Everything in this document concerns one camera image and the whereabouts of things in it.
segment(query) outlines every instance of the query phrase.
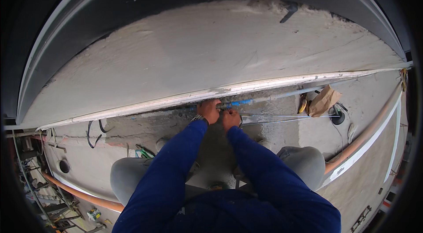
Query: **concrete wall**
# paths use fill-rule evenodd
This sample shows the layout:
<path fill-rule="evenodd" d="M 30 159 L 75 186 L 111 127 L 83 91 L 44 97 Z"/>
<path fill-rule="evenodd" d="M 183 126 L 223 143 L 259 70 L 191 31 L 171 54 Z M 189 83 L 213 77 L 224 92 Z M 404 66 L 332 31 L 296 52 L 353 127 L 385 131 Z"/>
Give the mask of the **concrete wall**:
<path fill-rule="evenodd" d="M 224 1 L 130 24 L 58 71 L 21 128 L 235 83 L 402 63 L 355 23 L 303 5 L 280 24 L 286 13 L 278 0 Z"/>

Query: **hand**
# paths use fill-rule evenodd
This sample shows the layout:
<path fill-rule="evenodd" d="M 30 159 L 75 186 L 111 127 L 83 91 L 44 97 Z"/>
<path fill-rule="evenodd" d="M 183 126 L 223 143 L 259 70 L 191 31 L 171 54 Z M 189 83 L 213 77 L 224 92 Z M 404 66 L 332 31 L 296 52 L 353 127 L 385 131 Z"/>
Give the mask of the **hand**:
<path fill-rule="evenodd" d="M 239 116 L 239 113 L 235 109 L 229 109 L 226 111 L 223 111 L 223 129 L 225 132 L 227 132 L 231 127 L 239 126 L 239 123 L 241 122 L 241 117 Z"/>
<path fill-rule="evenodd" d="M 214 124 L 219 119 L 220 109 L 216 109 L 216 104 L 219 103 L 221 103 L 220 100 L 214 99 L 197 104 L 197 114 L 200 114 L 207 119 L 207 121 L 209 121 L 209 125 Z"/>

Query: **brown paper bag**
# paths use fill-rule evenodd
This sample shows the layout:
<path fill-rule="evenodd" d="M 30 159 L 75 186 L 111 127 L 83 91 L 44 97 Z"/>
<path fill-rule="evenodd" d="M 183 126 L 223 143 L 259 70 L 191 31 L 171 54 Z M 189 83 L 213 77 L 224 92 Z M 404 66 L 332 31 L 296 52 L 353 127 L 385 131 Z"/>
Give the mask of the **brown paper bag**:
<path fill-rule="evenodd" d="M 327 85 L 314 99 L 311 101 L 309 115 L 311 117 L 319 117 L 325 113 L 341 98 L 342 94 Z"/>

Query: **blue long-sleeve shirt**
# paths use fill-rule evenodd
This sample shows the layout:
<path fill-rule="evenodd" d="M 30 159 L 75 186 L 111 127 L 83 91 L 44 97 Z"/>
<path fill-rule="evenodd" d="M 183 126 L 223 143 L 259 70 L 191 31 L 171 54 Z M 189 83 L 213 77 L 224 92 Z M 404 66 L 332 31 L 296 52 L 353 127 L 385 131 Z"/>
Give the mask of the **blue long-sleeve shirt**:
<path fill-rule="evenodd" d="M 340 232 L 341 214 L 275 154 L 234 126 L 227 137 L 258 197 L 211 191 L 184 203 L 185 180 L 207 130 L 191 122 L 161 149 L 116 221 L 131 232 Z M 189 210 L 179 212 L 182 206 Z"/>

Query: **orange hose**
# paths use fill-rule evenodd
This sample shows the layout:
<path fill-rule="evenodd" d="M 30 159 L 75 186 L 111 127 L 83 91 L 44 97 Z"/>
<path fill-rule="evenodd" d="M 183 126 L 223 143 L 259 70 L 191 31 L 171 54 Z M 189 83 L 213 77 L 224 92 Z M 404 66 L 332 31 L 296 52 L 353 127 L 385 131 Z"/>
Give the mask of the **orange hose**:
<path fill-rule="evenodd" d="M 101 198 L 97 198 L 95 196 L 91 196 L 88 195 L 86 193 L 82 193 L 78 190 L 75 190 L 61 182 L 59 182 L 58 180 L 56 180 L 55 178 L 51 177 L 50 175 L 43 173 L 43 176 L 48 179 L 50 182 L 54 183 L 55 185 L 59 186 L 60 188 L 62 188 L 65 191 L 68 191 L 69 193 L 73 194 L 76 197 L 79 197 L 81 199 L 84 199 L 90 203 L 93 203 L 95 205 L 101 206 L 101 207 L 105 207 L 107 209 L 111 209 L 117 212 L 122 212 L 124 209 L 124 206 L 121 203 L 116 203 L 116 202 L 112 202 L 109 200 L 105 200 L 105 199 L 101 199 Z"/>
<path fill-rule="evenodd" d="M 333 157 L 329 163 L 326 163 L 325 174 L 338 167 L 344 160 L 346 160 L 352 153 L 354 153 L 361 145 L 363 145 L 367 140 L 371 138 L 372 135 L 377 131 L 383 121 L 385 120 L 387 114 L 389 113 L 389 108 L 392 108 L 395 105 L 395 102 L 398 99 L 398 96 L 401 94 L 401 83 L 395 88 L 392 95 L 389 97 L 388 101 L 380 110 L 379 114 L 373 120 L 373 122 L 359 135 L 345 150 L 340 152 L 338 155 Z"/>

